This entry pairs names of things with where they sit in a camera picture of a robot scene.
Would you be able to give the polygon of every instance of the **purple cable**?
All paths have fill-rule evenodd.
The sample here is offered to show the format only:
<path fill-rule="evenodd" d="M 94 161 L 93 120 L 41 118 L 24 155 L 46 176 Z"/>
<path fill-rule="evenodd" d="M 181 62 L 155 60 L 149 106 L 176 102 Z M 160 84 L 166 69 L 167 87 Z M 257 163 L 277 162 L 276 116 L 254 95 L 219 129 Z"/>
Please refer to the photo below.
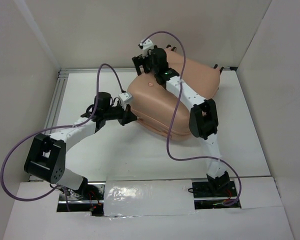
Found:
<path fill-rule="evenodd" d="M 70 212 L 70 207 L 69 207 L 69 203 L 68 203 L 68 196 L 67 196 L 68 190 L 67 190 L 66 187 L 62 187 L 62 189 L 63 189 L 63 192 L 64 192 L 66 209 L 68 210 L 68 212 Z"/>
<path fill-rule="evenodd" d="M 96 74 L 96 100 L 95 100 L 95 105 L 94 105 L 92 114 L 90 115 L 90 117 L 89 117 L 86 121 L 84 121 L 84 122 L 82 122 L 82 123 L 80 123 L 80 124 L 78 124 L 78 125 L 53 126 L 53 127 L 48 127 L 48 128 L 46 128 L 46 129 L 40 130 L 40 131 L 36 131 L 36 132 L 30 134 L 29 136 L 26 136 L 26 137 L 25 137 L 24 139 L 22 139 L 21 141 L 19 141 L 19 142 L 18 142 L 18 143 L 17 143 L 17 144 L 9 151 L 9 152 L 8 152 L 8 154 L 5 156 L 5 158 L 4 158 L 4 160 L 3 160 L 3 163 L 2 163 L 2 166 L 1 166 L 1 171 L 0 171 L 0 184 L 1 184 L 1 187 L 2 187 L 3 191 L 4 191 L 9 197 L 11 197 L 11 198 L 13 198 L 13 199 L 15 199 L 15 200 L 18 200 L 18 201 L 22 201 L 22 202 L 32 202 L 32 201 L 36 201 L 36 200 L 39 200 L 39 199 L 43 199 L 44 197 L 46 197 L 46 196 L 48 196 L 49 194 L 51 194 L 51 193 L 58 187 L 58 185 L 57 185 L 57 186 L 55 186 L 52 190 L 50 190 L 50 191 L 48 191 L 47 193 L 45 193 L 44 195 L 37 196 L 37 197 L 34 197 L 34 198 L 22 198 L 22 197 L 18 197 L 18 196 L 13 195 L 13 194 L 7 189 L 6 184 L 5 184 L 5 180 L 4 180 L 4 173 L 5 173 L 5 168 L 6 168 L 8 159 L 9 159 L 9 157 L 11 156 L 11 154 L 12 154 L 12 153 L 13 153 L 13 152 L 14 152 L 21 144 L 23 144 L 26 140 L 28 140 L 28 139 L 34 137 L 34 136 L 37 135 L 37 134 L 43 133 L 43 132 L 45 132 L 45 131 L 55 130 L 55 129 L 66 129 L 66 128 L 73 128 L 73 127 L 80 127 L 80 126 L 86 124 L 88 121 L 90 121 L 91 118 L 92 118 L 92 117 L 94 116 L 94 114 L 96 113 L 96 110 L 97 110 L 97 105 L 98 105 L 98 94 L 99 94 L 99 79 L 100 79 L 100 72 L 101 72 L 101 69 L 102 69 L 103 66 L 107 66 L 107 67 L 109 67 L 109 68 L 113 71 L 113 73 L 114 73 L 114 75 L 115 75 L 115 77 L 116 77 L 116 79 L 117 79 L 117 81 L 118 81 L 118 83 L 119 83 L 121 92 L 124 91 L 123 88 L 122 88 L 122 85 L 121 85 L 121 83 L 120 83 L 120 79 L 119 79 L 119 77 L 118 77 L 118 74 L 116 73 L 115 69 L 114 69 L 112 66 L 110 66 L 109 64 L 107 64 L 107 63 L 101 64 L 100 67 L 99 67 L 99 69 L 98 69 L 98 72 L 97 72 L 97 74 Z"/>
<path fill-rule="evenodd" d="M 168 31 L 156 31 L 156 32 L 150 34 L 148 37 L 146 37 L 142 41 L 142 43 L 144 43 L 147 39 L 149 39 L 150 37 L 152 37 L 153 35 L 156 35 L 156 34 L 168 34 L 168 35 L 172 36 L 173 38 L 175 38 L 177 40 L 177 42 L 180 44 L 182 53 L 183 53 L 183 65 L 182 65 L 182 69 L 181 69 L 181 73 L 180 73 L 180 79 L 182 79 L 184 71 L 185 71 L 185 67 L 186 67 L 186 51 L 185 51 L 184 45 L 179 40 L 179 38 L 177 38 L 177 36 L 175 36 L 174 34 L 168 32 Z M 188 158 L 176 158 L 176 157 L 173 157 L 170 153 L 170 148 L 169 148 L 170 136 L 171 136 L 172 127 L 174 125 L 174 121 L 175 121 L 175 118 L 177 115 L 177 110 L 178 110 L 179 104 L 181 102 L 181 96 L 182 96 L 182 90 L 183 90 L 182 82 L 183 81 L 180 81 L 180 93 L 179 93 L 178 100 L 176 102 L 176 105 L 175 105 L 175 108 L 173 111 L 169 130 L 168 130 L 167 137 L 166 137 L 166 152 L 167 152 L 168 156 L 175 161 L 189 161 L 189 160 L 196 160 L 196 159 L 213 159 L 213 160 L 220 161 L 220 162 L 224 163 L 225 165 L 227 165 L 233 171 L 233 173 L 235 174 L 235 176 L 237 177 L 238 182 L 239 182 L 239 192 L 238 192 L 236 198 L 233 200 L 229 200 L 223 204 L 225 206 L 231 206 L 231 205 L 235 204 L 236 202 L 238 202 L 238 200 L 239 200 L 239 197 L 240 197 L 241 191 L 242 191 L 242 183 L 241 183 L 241 179 L 240 179 L 238 173 L 235 171 L 235 169 L 232 166 L 230 166 L 229 163 L 227 163 L 226 161 L 224 161 L 222 159 L 214 157 L 214 156 L 195 156 L 195 157 L 188 157 Z"/>

